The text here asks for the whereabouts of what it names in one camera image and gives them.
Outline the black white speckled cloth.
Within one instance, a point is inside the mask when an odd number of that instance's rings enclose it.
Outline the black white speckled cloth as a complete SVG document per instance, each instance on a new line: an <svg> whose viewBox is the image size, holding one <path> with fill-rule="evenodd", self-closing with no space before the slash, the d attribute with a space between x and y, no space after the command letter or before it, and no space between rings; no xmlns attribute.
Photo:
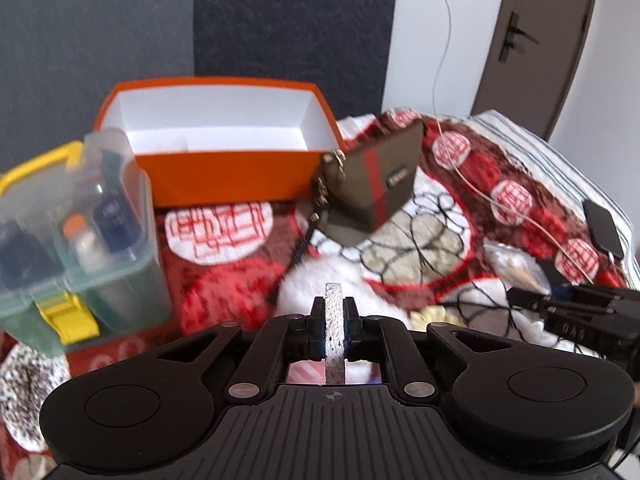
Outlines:
<svg viewBox="0 0 640 480"><path fill-rule="evenodd" d="M344 385L345 321L344 298L340 283L326 284L324 293L324 320L326 321L326 384Z"/></svg>

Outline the black smartphone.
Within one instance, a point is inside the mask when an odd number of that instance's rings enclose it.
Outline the black smartphone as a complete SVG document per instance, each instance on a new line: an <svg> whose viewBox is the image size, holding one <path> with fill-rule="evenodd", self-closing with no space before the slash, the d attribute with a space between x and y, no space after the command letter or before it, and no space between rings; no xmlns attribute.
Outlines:
<svg viewBox="0 0 640 480"><path fill-rule="evenodd" d="M620 244L612 214L593 200L584 200L582 209L593 246L614 260L622 260L623 246Z"/></svg>

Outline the red patterned fleece blanket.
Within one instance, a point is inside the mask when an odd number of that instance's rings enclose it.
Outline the red patterned fleece blanket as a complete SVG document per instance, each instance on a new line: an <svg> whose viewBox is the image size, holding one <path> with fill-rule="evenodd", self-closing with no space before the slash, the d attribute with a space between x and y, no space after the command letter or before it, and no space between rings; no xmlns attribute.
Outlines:
<svg viewBox="0 0 640 480"><path fill-rule="evenodd" d="M567 349L535 315L506 304L506 281L485 244L521 249L573 281L637 287L636 259L614 260L592 244L553 188L469 118L427 118L413 196L361 244L345 248L315 232L310 263L284 282L284 306L298 312L326 283L341 282L360 307L405 314L415 328L461 322L497 335ZM1 474L39 479L53 460L38 429L44 397L63 380L97 370L220 321L246 328L273 315L267 297L284 277L308 204L249 203L157 214L158 247L174 303L155 330L50 359L1 339Z"/></svg>

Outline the striped grey beige blanket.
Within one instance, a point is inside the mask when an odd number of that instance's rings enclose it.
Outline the striped grey beige blanket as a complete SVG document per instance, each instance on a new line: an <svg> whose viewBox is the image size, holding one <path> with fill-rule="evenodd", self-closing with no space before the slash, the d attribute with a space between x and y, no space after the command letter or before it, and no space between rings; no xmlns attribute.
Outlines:
<svg viewBox="0 0 640 480"><path fill-rule="evenodd" d="M583 200L593 200L606 208L616 225L624 257L634 260L637 237L632 222L611 194L590 178L586 170L579 169L548 141L496 110L470 116L469 125L482 130L508 151L514 151L516 158L525 162L527 168L534 168L536 176L541 174L542 182L568 200L570 206L577 210L578 216L584 213Z"/></svg>

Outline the orange cardboard box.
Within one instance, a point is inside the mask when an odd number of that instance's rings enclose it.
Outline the orange cardboard box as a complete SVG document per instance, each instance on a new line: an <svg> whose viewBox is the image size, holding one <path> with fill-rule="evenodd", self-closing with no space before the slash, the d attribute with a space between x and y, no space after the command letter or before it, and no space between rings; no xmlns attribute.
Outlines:
<svg viewBox="0 0 640 480"><path fill-rule="evenodd" d="M116 84L94 121L126 133L160 209L299 200L345 142L314 84L177 77Z"/></svg>

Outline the clear plastic storage box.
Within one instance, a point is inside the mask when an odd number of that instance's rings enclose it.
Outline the clear plastic storage box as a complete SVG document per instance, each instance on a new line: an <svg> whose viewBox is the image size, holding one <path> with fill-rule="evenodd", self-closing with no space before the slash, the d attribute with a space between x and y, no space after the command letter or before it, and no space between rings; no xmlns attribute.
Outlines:
<svg viewBox="0 0 640 480"><path fill-rule="evenodd" d="M1 177L1 327L46 356L172 315L151 181L119 129Z"/></svg>

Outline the brown door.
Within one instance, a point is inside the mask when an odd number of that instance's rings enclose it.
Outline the brown door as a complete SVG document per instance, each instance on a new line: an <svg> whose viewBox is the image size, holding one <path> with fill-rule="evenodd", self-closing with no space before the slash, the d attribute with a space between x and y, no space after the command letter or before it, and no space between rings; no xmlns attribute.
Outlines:
<svg viewBox="0 0 640 480"><path fill-rule="evenodd" d="M473 114L496 110L548 140L596 0L502 0Z"/></svg>

